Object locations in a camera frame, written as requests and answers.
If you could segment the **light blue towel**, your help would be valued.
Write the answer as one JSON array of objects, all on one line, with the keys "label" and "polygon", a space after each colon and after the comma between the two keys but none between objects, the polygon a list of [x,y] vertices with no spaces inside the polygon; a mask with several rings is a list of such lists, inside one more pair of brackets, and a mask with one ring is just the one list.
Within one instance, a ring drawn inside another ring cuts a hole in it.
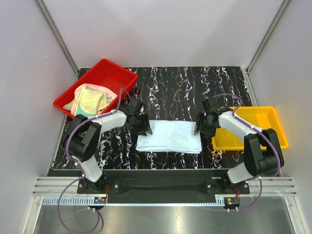
[{"label": "light blue towel", "polygon": [[195,122],[150,120],[152,134],[138,136],[139,152],[176,152],[199,154],[202,151],[200,135],[194,134]]}]

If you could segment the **pastel yellow pink towel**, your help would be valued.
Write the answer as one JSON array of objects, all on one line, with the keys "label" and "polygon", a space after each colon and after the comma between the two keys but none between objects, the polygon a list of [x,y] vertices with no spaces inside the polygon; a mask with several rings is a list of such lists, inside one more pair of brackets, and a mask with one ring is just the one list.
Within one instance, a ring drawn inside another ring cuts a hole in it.
[{"label": "pastel yellow pink towel", "polygon": [[116,97],[117,94],[106,87],[85,83],[74,91],[74,99],[63,108],[73,116],[81,114],[94,117],[103,112]]}]

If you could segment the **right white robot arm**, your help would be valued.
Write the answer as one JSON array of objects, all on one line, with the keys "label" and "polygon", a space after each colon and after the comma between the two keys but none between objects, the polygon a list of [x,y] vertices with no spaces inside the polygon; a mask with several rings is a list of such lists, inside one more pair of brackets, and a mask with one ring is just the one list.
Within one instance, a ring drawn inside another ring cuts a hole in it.
[{"label": "right white robot arm", "polygon": [[277,176],[284,166],[284,159],[277,132],[262,129],[238,116],[230,107],[222,107],[213,98],[202,101],[203,113],[198,113],[194,134],[212,138],[218,128],[231,132],[244,146],[244,162],[227,171],[221,181],[226,193],[233,193],[239,183],[261,176]]}]

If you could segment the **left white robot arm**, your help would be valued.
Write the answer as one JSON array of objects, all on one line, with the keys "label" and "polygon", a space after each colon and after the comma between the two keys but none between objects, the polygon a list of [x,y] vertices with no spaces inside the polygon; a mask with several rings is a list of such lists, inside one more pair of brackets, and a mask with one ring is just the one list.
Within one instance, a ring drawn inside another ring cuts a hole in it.
[{"label": "left white robot arm", "polygon": [[99,137],[125,124],[130,125],[138,136],[153,134],[145,113],[145,104],[138,99],[131,99],[128,104],[99,116],[88,118],[78,114],[62,137],[66,155],[80,168],[82,178],[88,181],[88,187],[94,193],[100,193],[105,188],[103,171],[95,158]]}]

